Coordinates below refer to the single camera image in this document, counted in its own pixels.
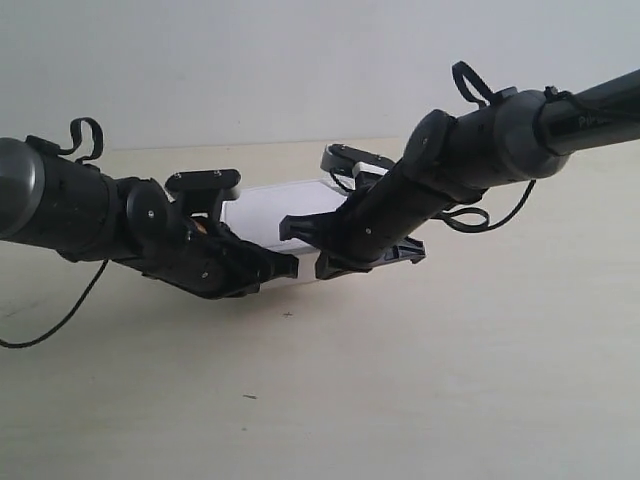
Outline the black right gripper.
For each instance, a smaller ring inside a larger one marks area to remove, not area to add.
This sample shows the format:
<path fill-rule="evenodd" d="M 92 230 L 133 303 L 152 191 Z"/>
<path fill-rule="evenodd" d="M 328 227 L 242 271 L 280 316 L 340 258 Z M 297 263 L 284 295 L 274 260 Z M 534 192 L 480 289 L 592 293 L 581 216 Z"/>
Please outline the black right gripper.
<path fill-rule="evenodd" d="M 436 154 L 404 155 L 375 184 L 351 192 L 330 213 L 286 215 L 279 239 L 320 240 L 317 280 L 369 273 L 424 222 L 465 202 L 465 186 L 441 170 Z"/>

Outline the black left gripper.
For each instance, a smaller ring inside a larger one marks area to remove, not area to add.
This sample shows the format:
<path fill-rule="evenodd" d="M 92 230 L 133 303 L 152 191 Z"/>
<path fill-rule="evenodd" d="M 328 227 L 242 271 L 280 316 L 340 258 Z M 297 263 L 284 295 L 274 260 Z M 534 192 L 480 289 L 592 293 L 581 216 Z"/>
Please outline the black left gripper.
<path fill-rule="evenodd" d="M 142 276 L 199 298 L 243 297 L 265 280 L 297 279 L 295 255 L 238 237 L 220 219 L 222 192 L 127 192 L 123 253 L 114 258 Z"/>

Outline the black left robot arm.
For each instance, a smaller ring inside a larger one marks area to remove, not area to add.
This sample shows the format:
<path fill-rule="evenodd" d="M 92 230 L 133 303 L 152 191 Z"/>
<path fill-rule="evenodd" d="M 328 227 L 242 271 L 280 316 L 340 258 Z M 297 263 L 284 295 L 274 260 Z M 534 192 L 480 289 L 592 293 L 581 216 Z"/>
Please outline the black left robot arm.
<path fill-rule="evenodd" d="M 1 238 L 69 262 L 112 261 L 204 299 L 295 279 L 299 260 L 239 237 L 221 218 L 235 169 L 182 171 L 165 183 L 113 178 L 35 138 L 1 140 Z"/>

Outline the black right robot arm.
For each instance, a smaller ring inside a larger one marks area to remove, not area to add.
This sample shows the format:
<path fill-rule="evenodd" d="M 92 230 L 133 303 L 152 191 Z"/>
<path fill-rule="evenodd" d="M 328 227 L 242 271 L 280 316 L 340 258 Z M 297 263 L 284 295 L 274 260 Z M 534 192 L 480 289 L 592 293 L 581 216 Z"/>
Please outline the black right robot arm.
<path fill-rule="evenodd" d="M 398 160 L 344 144 L 328 145 L 321 169 L 350 178 L 335 209 L 288 215 L 283 240 L 319 255 L 315 276 L 329 280 L 396 262 L 418 263 L 424 244 L 413 232 L 439 219 L 457 226 L 490 189 L 560 172 L 581 150 L 639 136 L 639 75 L 630 72 L 579 93 L 552 86 L 494 91 L 464 62 L 452 69 L 460 93 L 475 104 L 455 117 L 435 109 L 415 127 Z"/>

